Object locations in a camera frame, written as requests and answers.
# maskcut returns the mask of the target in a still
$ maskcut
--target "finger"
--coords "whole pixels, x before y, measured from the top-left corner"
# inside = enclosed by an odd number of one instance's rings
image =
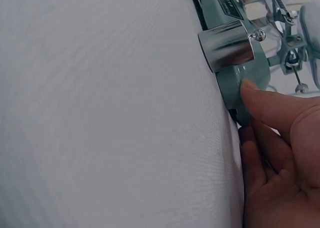
[[[265,167],[264,168],[264,172],[265,172],[265,175],[266,175],[266,179],[268,181],[271,180],[272,177],[274,177],[276,175],[276,172],[270,167]]]
[[[266,174],[255,143],[248,141],[241,149],[243,180],[246,197],[250,197],[266,184]]]
[[[252,126],[257,142],[276,172],[287,169],[295,173],[294,155],[291,147],[266,125],[253,120]]]
[[[251,115],[267,126],[289,133],[294,120],[304,111],[319,105],[320,98],[300,98],[258,90],[247,79],[241,84],[241,97]]]
[[[254,130],[252,129],[251,126],[241,127],[239,129],[239,138],[240,138],[241,144],[247,141],[252,141],[254,143],[257,143]]]
[[[284,141],[291,146],[291,140],[290,140],[290,134],[283,132],[283,131],[279,131],[279,134],[281,136],[282,139],[284,139]]]

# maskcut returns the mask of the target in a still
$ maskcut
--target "hand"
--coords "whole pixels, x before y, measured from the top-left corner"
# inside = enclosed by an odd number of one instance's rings
[[[320,97],[261,91],[248,80],[241,96],[253,119],[239,130],[244,226],[320,227]]]

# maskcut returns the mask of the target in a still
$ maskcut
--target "teal sewing machine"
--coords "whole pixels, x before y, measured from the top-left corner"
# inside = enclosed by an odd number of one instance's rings
[[[198,34],[203,54],[216,74],[226,108],[239,125],[250,123],[250,115],[240,96],[243,78],[265,90],[271,79],[270,67],[280,65],[284,75],[296,76],[297,93],[308,90],[308,86],[301,83],[298,72],[302,63],[308,61],[310,49],[302,35],[293,34],[292,27],[298,14],[289,12],[282,0],[193,1],[203,29]],[[265,5],[267,15],[249,20],[245,7],[256,2]],[[281,48],[273,57],[266,57],[260,44],[266,38],[261,28],[269,25],[281,38]]]

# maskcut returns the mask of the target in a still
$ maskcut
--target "white fabric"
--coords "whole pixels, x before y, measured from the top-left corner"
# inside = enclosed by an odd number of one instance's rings
[[[0,227],[241,227],[192,0],[0,0]]]

